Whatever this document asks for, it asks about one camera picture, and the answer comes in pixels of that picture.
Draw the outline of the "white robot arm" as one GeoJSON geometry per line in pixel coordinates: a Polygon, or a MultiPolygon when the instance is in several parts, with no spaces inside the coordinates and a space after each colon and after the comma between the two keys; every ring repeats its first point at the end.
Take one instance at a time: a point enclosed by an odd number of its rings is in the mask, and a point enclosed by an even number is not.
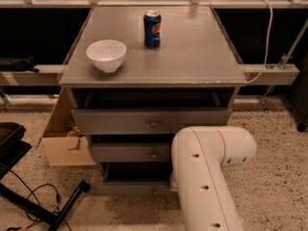
{"type": "Polygon", "coordinates": [[[186,231],[244,231],[221,169],[251,161],[256,150],[252,135],[240,127],[194,126],[175,135],[170,185],[186,231]]]}

